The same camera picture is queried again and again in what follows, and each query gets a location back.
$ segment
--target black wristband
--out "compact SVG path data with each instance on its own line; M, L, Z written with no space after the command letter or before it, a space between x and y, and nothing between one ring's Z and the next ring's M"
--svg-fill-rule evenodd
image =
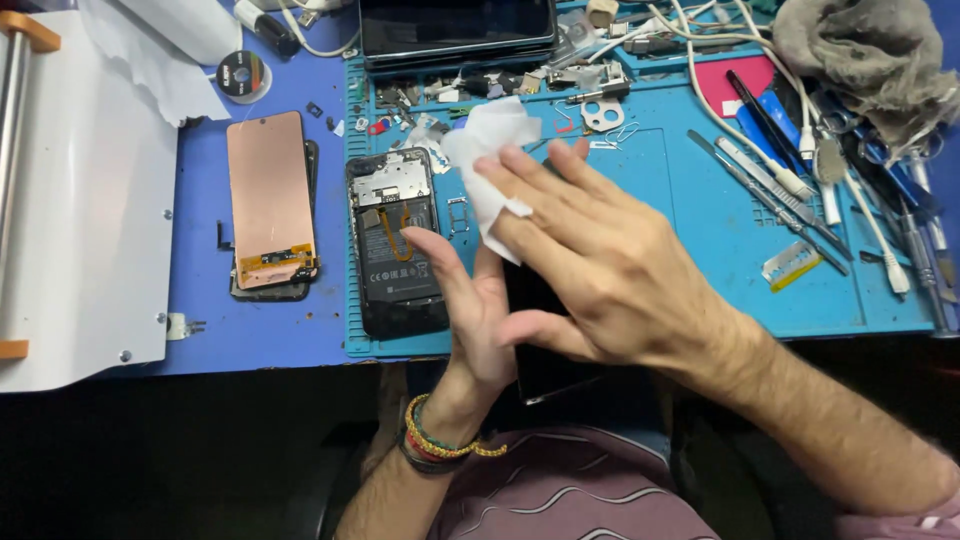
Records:
M400 431L396 434L396 447L415 471L425 475L448 475L459 469L467 462L467 458L469 457L469 454L464 454L460 457L453 457L443 461L427 461L419 455L410 452L410 449L407 448L406 440L407 425L401 424Z

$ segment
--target solder wire spool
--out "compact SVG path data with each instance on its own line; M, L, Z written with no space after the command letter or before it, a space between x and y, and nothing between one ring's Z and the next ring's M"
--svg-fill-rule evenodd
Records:
M265 96L273 82L270 66L251 51L230 53L217 66L217 86L241 105Z

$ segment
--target sim card tray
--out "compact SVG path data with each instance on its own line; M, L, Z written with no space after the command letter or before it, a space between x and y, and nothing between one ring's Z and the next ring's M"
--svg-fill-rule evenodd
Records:
M459 217L453 212L454 205L461 205ZM451 237L456 233L466 233L470 230L469 218L467 217L467 197L457 197L456 199L447 199L446 211L450 215L450 236ZM457 228L458 223L463 224L462 229Z

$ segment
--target tweezers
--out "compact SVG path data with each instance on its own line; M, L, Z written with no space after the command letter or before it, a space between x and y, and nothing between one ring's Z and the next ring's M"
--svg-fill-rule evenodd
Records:
M800 151L797 150L797 147L783 134L783 130L780 129L777 122L774 122L774 119L770 117L766 109L760 106L754 94L750 93L750 90L743 84L743 81L740 80L740 76L736 74L736 71L732 69L727 71L727 81L729 81L733 89L736 90L736 95L740 97L740 101L743 102L744 107L747 108L750 115L754 118L756 125L763 132L763 135L767 137L767 140L770 141L774 152L786 163L786 166L793 171L794 174L799 175L800 173L797 171L797 167L791 159L794 158L797 160L797 163L804 168L807 174L812 174L813 171L810 170L806 160L800 155Z

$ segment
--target blue silicone mat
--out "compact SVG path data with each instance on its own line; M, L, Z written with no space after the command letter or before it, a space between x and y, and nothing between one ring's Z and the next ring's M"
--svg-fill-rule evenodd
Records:
M724 298L754 316L779 338L933 329L926 298L917 294L915 282L906 301L900 302L890 292L883 266L860 259L860 252L878 255L880 251L866 218L852 209L853 198L845 187L837 191L843 224L836 231L853 251L854 261L844 260L852 270L851 275L845 278L828 263L822 262L782 292L771 293L769 284L760 275L762 264L799 238L777 223L769 210L687 138L686 132L690 129L708 140L715 139L722 132L701 110L686 75L685 59L640 61L619 49L614 54L636 81L630 95L621 103L626 115L624 124L638 122L638 130L621 144L622 151L594 149L588 163L631 195L666 215L698 267ZM710 60L757 54L759 51L748 46L743 50L710 55ZM409 130L402 133L396 126L381 135L368 135L366 131L352 129L358 118L373 121L386 111L373 108L376 81L365 77L362 58L348 61L346 77L346 159L388 152L395 141L405 141ZM576 89L548 92L543 84L540 93L521 98L530 115L543 119L543 139L582 135L579 129L562 135L554 131L554 120L561 117L552 103L572 93L576 93ZM429 103L412 107L411 113L416 118L426 112L452 125L446 113L451 106L469 107L485 102ZM571 111L574 113L570 115L579 125L579 112L576 109ZM728 121L739 128L735 120ZM602 140L603 135L589 138ZM545 145L534 150L531 156L536 160L546 159ZM434 190L440 231L448 235L450 219L446 201L467 196L459 172L451 169L436 174ZM811 205L822 215L819 197L811 200ZM454 234L451 242L469 269L473 264L478 235L472 209L468 208L468 214L469 232ZM881 228L885 227L882 219L878 222ZM812 234L832 251L818 234ZM449 354L448 331L386 341L370 339L363 332L353 249L350 238L345 343L348 355L408 357ZM908 262L901 253L898 256L901 261Z

